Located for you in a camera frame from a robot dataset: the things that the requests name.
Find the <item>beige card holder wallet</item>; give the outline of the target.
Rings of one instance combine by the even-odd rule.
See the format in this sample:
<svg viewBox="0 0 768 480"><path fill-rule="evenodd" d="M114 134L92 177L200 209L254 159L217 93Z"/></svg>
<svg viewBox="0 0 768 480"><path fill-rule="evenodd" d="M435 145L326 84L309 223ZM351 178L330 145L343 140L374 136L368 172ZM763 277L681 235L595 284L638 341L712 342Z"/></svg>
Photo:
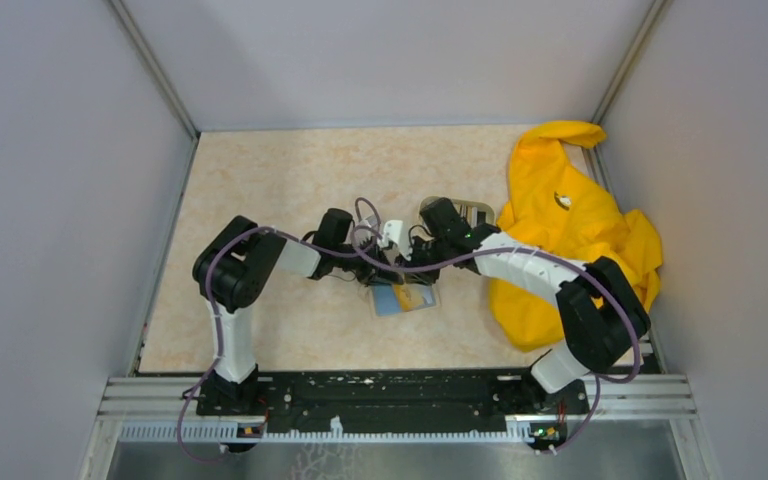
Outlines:
<svg viewBox="0 0 768 480"><path fill-rule="evenodd" d="M437 290L421 284L378 284L359 287L373 318L387 318L437 308Z"/></svg>

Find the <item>gold credit card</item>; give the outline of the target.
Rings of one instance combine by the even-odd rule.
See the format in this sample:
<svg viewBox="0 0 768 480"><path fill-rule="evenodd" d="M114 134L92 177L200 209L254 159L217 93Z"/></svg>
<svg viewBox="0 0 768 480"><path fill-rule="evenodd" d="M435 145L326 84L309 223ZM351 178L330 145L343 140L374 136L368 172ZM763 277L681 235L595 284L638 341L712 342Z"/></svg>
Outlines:
<svg viewBox="0 0 768 480"><path fill-rule="evenodd" d="M430 285L394 285L396 303L402 312L432 308L437 305L434 289Z"/></svg>

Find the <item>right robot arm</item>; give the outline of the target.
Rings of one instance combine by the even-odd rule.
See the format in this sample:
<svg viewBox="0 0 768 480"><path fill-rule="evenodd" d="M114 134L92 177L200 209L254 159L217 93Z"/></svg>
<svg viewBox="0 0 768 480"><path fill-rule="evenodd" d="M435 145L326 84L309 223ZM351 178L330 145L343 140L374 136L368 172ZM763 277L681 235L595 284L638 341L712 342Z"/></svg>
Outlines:
<svg viewBox="0 0 768 480"><path fill-rule="evenodd" d="M532 410L550 411L568 384L588 373L606 374L626 352L639 350L651 320L614 260L566 259L495 225L472 225L445 197L426 204L420 216L426 236L389 221L379 242L396 247L408 281L432 284L443 267L453 265L527 292L559 314L561 340L531 366L532 378L523 385Z"/></svg>

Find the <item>beige oval card tray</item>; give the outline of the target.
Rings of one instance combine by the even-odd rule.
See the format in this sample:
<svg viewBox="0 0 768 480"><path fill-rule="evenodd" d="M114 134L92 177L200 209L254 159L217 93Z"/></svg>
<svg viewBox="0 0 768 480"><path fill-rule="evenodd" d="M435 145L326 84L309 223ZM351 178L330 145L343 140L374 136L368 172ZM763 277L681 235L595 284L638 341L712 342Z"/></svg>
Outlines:
<svg viewBox="0 0 768 480"><path fill-rule="evenodd" d="M424 219L422 211L438 199L439 196L428 196L419 204L418 218L420 219L421 224L427 229L430 229L430 224ZM482 223L495 224L497 221L495 210L486 203L456 198L451 198L450 201L458 211L458 214L464 218L471 227L475 227Z"/></svg>

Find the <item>yellow cloth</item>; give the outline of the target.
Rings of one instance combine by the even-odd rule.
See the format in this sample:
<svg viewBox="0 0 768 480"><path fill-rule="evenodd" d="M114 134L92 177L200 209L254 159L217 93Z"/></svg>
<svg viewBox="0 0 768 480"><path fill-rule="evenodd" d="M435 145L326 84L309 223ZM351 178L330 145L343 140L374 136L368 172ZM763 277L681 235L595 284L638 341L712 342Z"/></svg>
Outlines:
<svg viewBox="0 0 768 480"><path fill-rule="evenodd" d="M650 310L661 290L659 233L641 210L621 212L603 187L573 166L564 149L592 148L605 138L600 126L583 121L547 122L524 133L509 160L509 200L497 225L554 255L614 260Z"/></svg>

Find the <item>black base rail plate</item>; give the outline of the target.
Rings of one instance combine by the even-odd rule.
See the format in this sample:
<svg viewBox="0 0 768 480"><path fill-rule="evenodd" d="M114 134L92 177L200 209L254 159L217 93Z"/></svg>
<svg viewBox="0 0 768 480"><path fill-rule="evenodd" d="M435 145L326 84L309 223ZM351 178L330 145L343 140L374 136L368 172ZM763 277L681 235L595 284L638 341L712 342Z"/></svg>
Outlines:
<svg viewBox="0 0 768 480"><path fill-rule="evenodd" d="M510 416L549 427L590 410L583 381L547 393L529 368L276 371L239 387L212 374L194 399L200 416L262 416L274 434L499 433Z"/></svg>

